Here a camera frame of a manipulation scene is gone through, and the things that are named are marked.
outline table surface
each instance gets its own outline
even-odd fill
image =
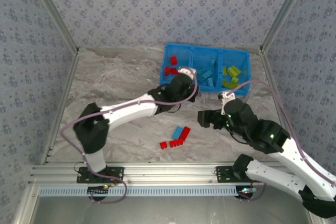
[[[61,127],[75,120],[84,108],[95,102],[109,106],[132,100],[159,84],[163,47],[80,49]],[[267,82],[260,55],[250,54],[251,76]],[[279,122],[274,100],[262,84],[251,84],[242,97],[260,119]],[[161,113],[120,125],[109,132],[103,148],[107,161],[186,161],[232,162],[240,154],[260,161],[272,161],[267,155],[235,142],[225,130],[202,128],[197,122],[200,110],[220,109],[217,93],[200,93],[195,103],[183,104],[176,113]],[[177,126],[191,132],[183,146],[161,150],[159,143],[171,140]],[[73,130],[66,135],[78,146]],[[59,134],[49,162],[81,161],[79,153]]]

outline red lego brick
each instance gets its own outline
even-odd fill
[[[161,147],[161,149],[166,149],[168,147],[167,142],[166,141],[165,142],[161,142],[160,143],[160,147]]]
[[[178,70],[176,68],[171,68],[170,69],[171,74],[179,74]]]
[[[185,141],[185,139],[189,135],[190,130],[191,129],[189,127],[184,127],[179,139],[182,139],[183,141]]]
[[[176,58],[176,56],[170,57],[170,62],[171,62],[172,65],[177,65],[177,58]]]
[[[177,146],[180,146],[182,144],[183,144],[183,140],[182,139],[177,139],[177,140],[169,141],[170,148],[177,147]]]
[[[169,72],[170,72],[170,67],[165,67],[165,69],[164,69],[164,75],[165,76],[167,76],[168,74],[169,74]]]

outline cable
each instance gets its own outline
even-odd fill
[[[264,184],[264,187],[263,187],[261,193],[257,197],[255,197],[253,199],[249,198],[248,196],[246,196],[246,195],[244,195],[242,193],[239,193],[239,195],[242,196],[242,197],[244,197],[244,198],[246,198],[246,201],[256,201],[256,200],[260,199],[265,194],[266,188],[267,188],[267,184]]]
[[[75,163],[75,165],[73,166],[73,170],[74,170],[76,173],[79,173],[79,170],[76,170],[75,167],[76,167],[76,165],[78,165],[78,164],[80,164],[80,163],[82,163],[82,162],[77,162],[77,163]]]
[[[241,142],[241,141],[237,140],[237,139],[233,136],[232,133],[230,133],[230,135],[231,135],[231,137],[232,137],[234,140],[236,140],[239,144],[248,144],[248,143],[244,143],[244,142]]]
[[[171,113],[171,114],[173,114],[173,113],[176,113],[177,111],[179,111],[180,110],[180,108],[181,108],[181,105],[179,104],[178,105],[178,109],[177,110],[175,110],[175,111],[167,111],[168,113]]]
[[[321,172],[319,172],[306,158],[306,156],[304,155],[303,153],[303,149],[301,148],[301,145],[299,143],[299,140],[298,138],[296,137],[296,134],[295,134],[295,131],[293,129],[293,126],[292,124],[290,123],[289,119],[288,119],[288,116],[286,114],[286,111],[285,111],[285,108],[284,106],[282,105],[280,99],[278,98],[278,96],[275,94],[275,91],[265,82],[263,81],[259,81],[259,80],[250,80],[250,81],[246,81],[246,82],[243,82],[242,84],[240,84],[238,87],[236,87],[235,89],[233,89],[232,91],[228,92],[227,95],[230,95],[232,93],[234,93],[235,91],[237,91],[238,89],[240,89],[241,87],[249,84],[249,83],[261,83],[263,85],[265,85],[272,93],[272,96],[274,97],[274,99],[277,101],[278,105],[280,106],[281,108],[281,111],[283,113],[283,115],[285,116],[285,120],[289,126],[289,129],[290,129],[290,132],[292,134],[292,137],[296,143],[296,146],[298,148],[298,151],[300,153],[300,156],[302,158],[302,160],[304,160],[304,162],[317,174],[319,175],[321,178],[323,178],[325,181],[329,182],[332,186],[336,186],[336,182],[335,181],[332,181],[331,179],[329,179],[327,176],[324,176]]]
[[[179,105],[179,104],[182,104],[188,100],[190,100],[194,94],[196,93],[197,91],[197,71],[195,73],[193,73],[193,70],[191,68],[188,68],[188,67],[183,67],[187,70],[189,70],[192,74],[193,74],[193,80],[195,81],[195,87],[194,87],[194,90],[193,92],[191,93],[191,95],[189,95],[189,97],[187,97],[186,99],[182,100],[182,101],[178,101],[178,102],[161,102],[161,101],[153,101],[153,100],[139,100],[139,101],[135,101],[135,102],[132,102],[132,103],[128,103],[128,104],[124,104],[124,105],[120,105],[118,107],[114,107],[113,109],[110,109],[110,110],[105,110],[105,111],[100,111],[100,112],[97,112],[97,113],[93,113],[93,114],[89,114],[89,115],[85,115],[79,119],[76,119],[70,123],[68,123],[67,125],[65,125],[64,127],[62,127],[59,131],[59,134],[73,147],[75,148],[81,155],[82,155],[82,158],[83,158],[83,161],[84,161],[84,164],[87,166],[87,168],[89,169],[89,171],[98,176],[98,177],[101,177],[101,178],[109,178],[109,179],[113,179],[113,180],[116,180],[116,181],[119,181],[120,183],[122,183],[125,187],[125,192],[124,194],[117,200],[113,200],[113,201],[95,201],[93,200],[93,197],[91,196],[91,200],[92,202],[96,202],[96,203],[99,203],[99,204],[113,204],[113,203],[118,203],[122,200],[125,199],[126,197],[126,194],[127,194],[127,185],[126,183],[121,180],[120,178],[117,178],[117,177],[114,177],[114,176],[106,176],[106,175],[103,175],[103,174],[99,174],[99,173],[96,173],[95,171],[92,170],[91,166],[89,165],[86,157],[85,157],[85,153],[76,145],[74,144],[68,137],[66,137],[64,135],[64,131],[67,130],[68,128],[74,126],[76,123],[79,123],[83,120],[86,120],[88,118],[93,118],[95,116],[98,116],[98,115],[104,115],[104,114],[107,114],[107,113],[111,113],[111,112],[115,112],[117,110],[120,110],[120,109],[124,109],[124,108],[127,108],[129,106],[133,106],[133,105],[137,105],[137,104],[140,104],[140,103],[155,103],[155,104],[159,104],[159,105]]]

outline blue lego brick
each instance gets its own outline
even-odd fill
[[[204,69],[204,68],[199,68],[198,70],[197,70],[197,74],[199,74],[199,75],[202,75],[202,74],[204,74],[206,72],[206,69]]]
[[[209,78],[209,79],[208,79],[208,85],[209,85],[210,87],[213,87],[213,86],[214,86],[214,82],[213,82],[212,78]]]
[[[197,76],[197,80],[198,80],[199,82],[202,82],[202,81],[205,80],[205,78],[204,78],[203,76]]]
[[[207,70],[204,74],[202,74],[204,79],[209,78],[212,75],[213,75],[213,72],[210,70]]]
[[[177,126],[174,133],[173,133],[172,139],[174,139],[174,140],[179,139],[182,131],[183,131],[183,128],[180,127],[180,126]]]
[[[211,66],[211,67],[214,67],[214,66],[215,66],[215,62],[216,62],[216,60],[211,60],[211,61],[210,61],[210,66]]]

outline blue bin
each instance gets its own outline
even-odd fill
[[[172,66],[170,63],[170,57],[175,56],[177,58],[177,65]],[[232,65],[235,65],[241,70],[241,74],[238,76],[239,83],[243,83],[247,80],[251,80],[250,59],[249,52],[245,50],[237,49],[225,49],[214,47],[201,47],[185,44],[173,44],[167,43],[164,49],[163,60],[160,71],[160,84],[170,83],[175,75],[164,75],[164,68],[169,67],[190,67],[200,70],[201,72],[209,71],[212,73],[210,77],[202,78],[198,76],[198,86],[200,91],[204,92],[222,92],[224,90],[230,90],[222,87],[222,80],[231,82],[229,74],[223,75],[223,66],[228,69]],[[236,95],[247,95],[250,84],[245,85],[240,90],[235,92]]]

